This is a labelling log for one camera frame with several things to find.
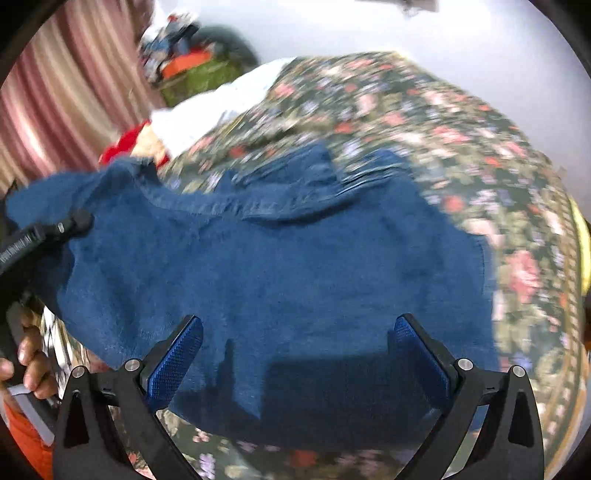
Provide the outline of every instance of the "orange garment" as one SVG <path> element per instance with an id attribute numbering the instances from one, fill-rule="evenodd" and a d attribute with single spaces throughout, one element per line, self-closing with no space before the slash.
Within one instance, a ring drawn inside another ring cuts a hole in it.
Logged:
<path id="1" fill-rule="evenodd" d="M 43 480 L 53 480 L 52 448 L 43 443 L 35 428 L 22 413 L 11 410 L 6 403 L 4 408 L 10 433 L 31 466 Z"/>

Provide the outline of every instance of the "yellow object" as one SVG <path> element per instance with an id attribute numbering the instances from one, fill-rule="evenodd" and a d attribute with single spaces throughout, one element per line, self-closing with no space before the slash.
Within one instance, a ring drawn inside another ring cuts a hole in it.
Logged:
<path id="1" fill-rule="evenodd" d="M 577 226 L 581 246 L 581 294 L 584 297 L 591 287 L 591 238 L 587 223 L 572 197 L 570 197 L 570 204 L 573 207 L 574 222 Z"/>

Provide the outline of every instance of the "human hand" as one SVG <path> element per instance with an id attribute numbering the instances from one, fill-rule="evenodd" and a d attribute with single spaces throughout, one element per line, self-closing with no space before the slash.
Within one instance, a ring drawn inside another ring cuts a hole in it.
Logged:
<path id="1" fill-rule="evenodd" d="M 51 373 L 51 364 L 43 353 L 43 338 L 39 328 L 33 326 L 35 314 L 29 309 L 22 309 L 21 322 L 24 328 L 24 337 L 18 346 L 18 360 L 21 365 L 27 367 L 23 384 L 39 400 L 45 400 L 57 393 L 57 380 Z M 20 412 L 17 402 L 10 395 L 2 382 L 9 380 L 14 375 L 14 365 L 4 358 L 0 358 L 0 400 L 13 410 Z"/>

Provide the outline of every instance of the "blue garment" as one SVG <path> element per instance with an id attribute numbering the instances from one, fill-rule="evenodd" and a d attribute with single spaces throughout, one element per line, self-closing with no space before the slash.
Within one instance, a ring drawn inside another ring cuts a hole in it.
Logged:
<path id="1" fill-rule="evenodd" d="M 346 176 L 312 145 L 179 195 L 152 165 L 118 161 L 35 183 L 8 214 L 19 226 L 94 214 L 34 290 L 110 366 L 185 314 L 202 319 L 171 403 L 201 429 L 302 449 L 409 445 L 430 406 L 388 333 L 411 312 L 454 355 L 497 369 L 491 254 L 423 200 L 402 158 L 362 164 Z"/>

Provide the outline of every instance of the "white cloth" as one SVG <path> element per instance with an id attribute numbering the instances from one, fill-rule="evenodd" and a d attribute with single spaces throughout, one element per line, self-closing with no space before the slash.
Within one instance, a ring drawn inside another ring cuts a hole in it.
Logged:
<path id="1" fill-rule="evenodd" d="M 293 60 L 265 63 L 217 90 L 200 93 L 172 109 L 154 110 L 150 117 L 154 133 L 170 157 L 178 157 L 216 126 L 261 103 L 282 69 Z"/>

